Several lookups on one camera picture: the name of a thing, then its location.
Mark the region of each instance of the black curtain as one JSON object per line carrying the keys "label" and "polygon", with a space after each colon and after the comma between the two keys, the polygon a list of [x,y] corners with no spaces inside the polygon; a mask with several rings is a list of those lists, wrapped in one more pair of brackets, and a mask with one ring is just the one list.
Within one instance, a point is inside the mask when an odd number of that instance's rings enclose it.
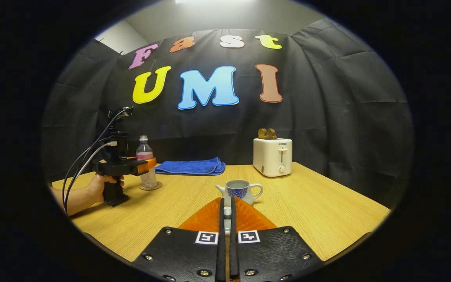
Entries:
{"label": "black curtain", "polygon": [[[244,47],[219,45],[221,36],[233,34],[243,38]],[[262,46],[255,38],[260,34],[278,38],[283,47]],[[169,52],[187,36],[195,38],[194,46]],[[83,62],[89,57],[81,54],[70,63],[58,82],[66,85],[57,84],[43,121],[43,154],[52,180],[63,177],[107,125],[108,110],[133,106],[133,116],[118,123],[130,133],[131,155],[138,137],[147,135],[160,163],[220,157],[228,165],[252,164],[257,130],[274,128],[278,137],[293,139],[293,161],[385,206],[391,207],[405,187],[413,150],[408,103],[383,60],[343,27],[323,19],[293,36],[223,29],[156,43],[144,64],[131,70],[134,51],[119,56],[94,42],[81,53],[91,49],[103,54],[95,58],[95,68],[86,69]],[[260,100],[263,85],[256,64],[278,68],[282,102]],[[163,66],[172,69],[161,94],[151,102],[134,103],[135,78],[152,72],[145,86],[150,91],[154,71]],[[236,68],[233,87],[240,102],[220,107],[198,102],[193,109],[179,110],[180,74],[198,70],[209,79],[220,66]],[[67,88],[69,80],[77,82],[72,84],[76,89]]]}
{"label": "black curtain", "polygon": [[63,179],[100,134],[96,128],[102,94],[118,57],[111,48],[92,40],[57,79],[41,122],[41,158],[49,181]]}

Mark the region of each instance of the folded towel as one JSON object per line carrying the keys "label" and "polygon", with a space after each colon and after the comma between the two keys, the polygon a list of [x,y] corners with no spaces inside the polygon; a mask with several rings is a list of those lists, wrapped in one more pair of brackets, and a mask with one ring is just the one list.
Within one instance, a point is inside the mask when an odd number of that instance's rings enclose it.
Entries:
{"label": "folded towel", "polygon": [[205,161],[172,162],[165,161],[154,168],[157,174],[178,175],[219,175],[226,169],[218,157]]}

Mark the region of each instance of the hand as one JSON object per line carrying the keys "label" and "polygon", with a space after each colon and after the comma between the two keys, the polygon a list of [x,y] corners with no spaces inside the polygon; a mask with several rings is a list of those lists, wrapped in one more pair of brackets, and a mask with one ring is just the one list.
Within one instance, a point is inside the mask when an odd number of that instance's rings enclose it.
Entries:
{"label": "hand", "polygon": [[[104,195],[102,195],[102,192],[104,192],[104,182],[110,182],[114,184],[116,183],[116,180],[112,178],[112,176],[100,175],[95,173],[95,176],[92,178],[92,180],[87,186],[88,191],[92,195],[92,198],[95,200],[95,203],[100,203],[104,201]],[[125,182],[121,181],[119,184],[121,186],[124,186]]]}

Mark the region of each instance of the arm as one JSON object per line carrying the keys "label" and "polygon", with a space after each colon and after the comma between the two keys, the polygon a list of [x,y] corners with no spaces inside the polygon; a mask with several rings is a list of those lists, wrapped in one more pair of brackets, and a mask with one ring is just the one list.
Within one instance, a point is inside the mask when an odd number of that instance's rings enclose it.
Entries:
{"label": "arm", "polygon": [[[102,192],[104,191],[104,182],[107,181],[116,183],[116,180],[114,180],[111,176],[95,174],[87,186],[71,189],[67,200],[68,215],[76,214],[95,203],[103,202],[104,196],[102,195]],[[62,191],[52,187],[50,187],[50,189],[52,190],[52,194],[55,196],[59,206],[62,210],[64,210],[64,204],[61,199]]]}

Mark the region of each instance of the fingers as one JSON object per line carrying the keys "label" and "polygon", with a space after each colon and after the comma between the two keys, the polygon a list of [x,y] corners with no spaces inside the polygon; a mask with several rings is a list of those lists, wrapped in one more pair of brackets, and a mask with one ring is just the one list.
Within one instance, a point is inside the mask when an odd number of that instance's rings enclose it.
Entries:
{"label": "fingers", "polygon": [[112,176],[109,176],[109,175],[102,176],[102,180],[104,182],[109,182],[109,183],[113,183],[113,184],[117,182],[114,178],[112,178]]}
{"label": "fingers", "polygon": [[[96,174],[96,175],[98,175],[104,182],[109,182],[109,183],[113,183],[113,184],[117,182],[117,181],[116,181],[112,176],[110,176],[110,175],[99,175],[99,174]],[[121,175],[119,178],[120,178],[120,179],[125,179],[124,175]],[[125,182],[124,182],[124,181],[121,181],[119,184],[120,184],[121,186],[123,186],[123,185],[125,184]]]}

